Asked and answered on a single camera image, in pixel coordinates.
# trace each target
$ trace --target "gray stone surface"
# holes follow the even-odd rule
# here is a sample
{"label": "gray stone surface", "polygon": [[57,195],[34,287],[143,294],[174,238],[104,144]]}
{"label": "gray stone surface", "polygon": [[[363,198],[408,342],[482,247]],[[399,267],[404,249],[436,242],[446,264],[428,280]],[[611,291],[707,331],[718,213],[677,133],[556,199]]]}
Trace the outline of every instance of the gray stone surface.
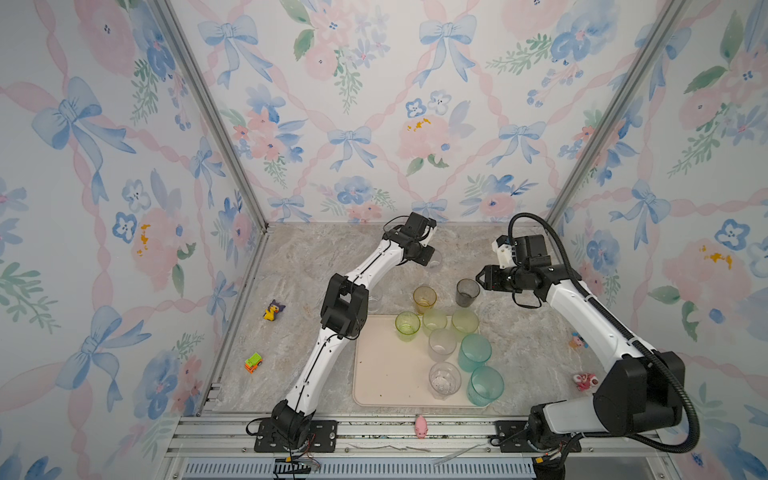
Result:
{"label": "gray stone surface", "polygon": [[[452,313],[455,285],[474,278],[485,264],[496,263],[491,241],[503,226],[439,225],[431,245],[442,252],[443,266],[428,273],[413,262],[397,266],[379,283],[384,308],[380,313],[412,310],[412,291],[430,285],[437,307]],[[515,227],[515,236],[540,233]],[[266,245],[245,316],[227,359],[221,392],[214,409],[220,412],[270,412],[284,398],[304,367],[319,330],[319,311],[328,280],[358,266],[381,240],[381,225],[347,223],[285,224],[275,227]],[[262,318],[272,299],[287,305],[275,322]],[[523,300],[535,301],[530,295]],[[482,291],[472,305],[482,333],[493,346],[488,362],[505,381],[504,395],[485,409],[423,409],[418,413],[446,415],[527,415],[532,405],[584,395],[571,377],[577,372],[604,372],[589,349],[568,346],[572,328],[554,310],[516,306],[507,293]],[[245,359],[258,352],[264,362],[251,375]],[[318,413],[417,413],[411,408],[363,407],[352,398],[355,345],[340,354],[328,378]]]}

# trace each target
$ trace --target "pikachu figurine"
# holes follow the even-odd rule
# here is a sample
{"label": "pikachu figurine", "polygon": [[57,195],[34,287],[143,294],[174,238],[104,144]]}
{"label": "pikachu figurine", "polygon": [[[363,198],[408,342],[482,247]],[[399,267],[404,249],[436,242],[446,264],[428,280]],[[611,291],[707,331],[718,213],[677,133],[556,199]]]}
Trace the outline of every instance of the pikachu figurine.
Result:
{"label": "pikachu figurine", "polygon": [[272,300],[272,303],[264,310],[264,319],[269,320],[270,322],[275,321],[275,315],[285,310],[285,305],[280,305],[275,299]]}

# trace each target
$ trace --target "toy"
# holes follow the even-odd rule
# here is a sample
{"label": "toy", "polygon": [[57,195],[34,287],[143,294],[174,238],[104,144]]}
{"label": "toy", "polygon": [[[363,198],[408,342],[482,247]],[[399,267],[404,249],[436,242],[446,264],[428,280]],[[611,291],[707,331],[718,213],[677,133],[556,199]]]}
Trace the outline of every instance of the toy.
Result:
{"label": "toy", "polygon": [[249,373],[253,373],[253,371],[257,369],[259,365],[261,365],[261,362],[261,355],[254,353],[248,360],[245,361],[245,370],[248,370]]}
{"label": "toy", "polygon": [[581,335],[579,335],[578,332],[573,332],[571,335],[573,335],[573,338],[568,342],[568,345],[571,346],[572,349],[576,350],[580,346],[583,346],[585,349],[589,348],[589,345],[587,345],[584,339],[581,338]]}
{"label": "toy", "polygon": [[272,299],[272,303],[264,310],[264,319],[274,322],[275,315],[285,310],[285,308],[285,305],[280,305],[275,299]]}
{"label": "toy", "polygon": [[417,439],[425,439],[425,438],[427,438],[427,431],[429,430],[427,428],[427,419],[425,419],[421,415],[416,417],[415,430],[416,430],[416,438]]}
{"label": "toy", "polygon": [[576,386],[582,392],[592,393],[600,386],[600,380],[593,373],[574,375],[574,382],[576,382]]}

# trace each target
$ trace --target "wall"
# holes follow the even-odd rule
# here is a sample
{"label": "wall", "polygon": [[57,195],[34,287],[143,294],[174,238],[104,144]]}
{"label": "wall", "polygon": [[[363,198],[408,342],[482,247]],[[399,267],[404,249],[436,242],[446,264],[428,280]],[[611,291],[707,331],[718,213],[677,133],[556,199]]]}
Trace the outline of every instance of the wall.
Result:
{"label": "wall", "polygon": [[0,45],[0,478],[153,478],[256,228],[143,2],[3,2]]}
{"label": "wall", "polygon": [[172,0],[273,221],[545,213],[664,2]]}
{"label": "wall", "polygon": [[767,15],[694,0],[561,220],[592,291],[687,364],[696,480],[768,478]]}

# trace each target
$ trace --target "glass cup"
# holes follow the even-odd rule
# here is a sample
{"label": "glass cup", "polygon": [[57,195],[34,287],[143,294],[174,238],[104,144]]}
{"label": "glass cup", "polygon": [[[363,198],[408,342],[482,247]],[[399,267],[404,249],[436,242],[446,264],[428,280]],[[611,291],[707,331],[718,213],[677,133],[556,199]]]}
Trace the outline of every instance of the glass cup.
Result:
{"label": "glass cup", "polygon": [[491,343],[484,336],[470,333],[462,340],[458,350],[458,367],[465,372],[474,372],[491,358]]}
{"label": "glass cup", "polygon": [[451,317],[451,322],[458,341],[462,341],[465,336],[476,332],[480,325],[480,320],[475,312],[466,308],[456,310]]}
{"label": "glass cup", "polygon": [[403,312],[395,318],[397,336],[403,342],[410,342],[416,338],[416,333],[419,331],[420,326],[419,316],[414,312]]}
{"label": "glass cup", "polygon": [[462,278],[456,284],[456,305],[464,308],[472,305],[472,302],[480,295],[480,286],[471,278]]}
{"label": "glass cup", "polygon": [[437,293],[428,286],[421,285],[413,290],[413,301],[416,303],[416,311],[423,314],[435,305]]}
{"label": "glass cup", "polygon": [[380,313],[382,310],[382,288],[374,286],[368,293],[368,313]]}
{"label": "glass cup", "polygon": [[467,398],[473,404],[484,407],[502,396],[504,379],[501,373],[489,366],[481,366],[472,372],[467,382]]}
{"label": "glass cup", "polygon": [[437,329],[429,336],[429,358],[444,362],[456,350],[456,334],[450,329]]}
{"label": "glass cup", "polygon": [[442,253],[440,253],[440,250],[435,250],[432,254],[432,258],[429,259],[426,269],[430,273],[437,273],[442,270]]}
{"label": "glass cup", "polygon": [[433,331],[444,329],[448,325],[448,316],[440,309],[431,308],[424,312],[422,325],[424,326],[424,333],[430,336]]}
{"label": "glass cup", "polygon": [[462,374],[448,362],[436,363],[429,370],[429,391],[437,400],[445,400],[462,387]]}

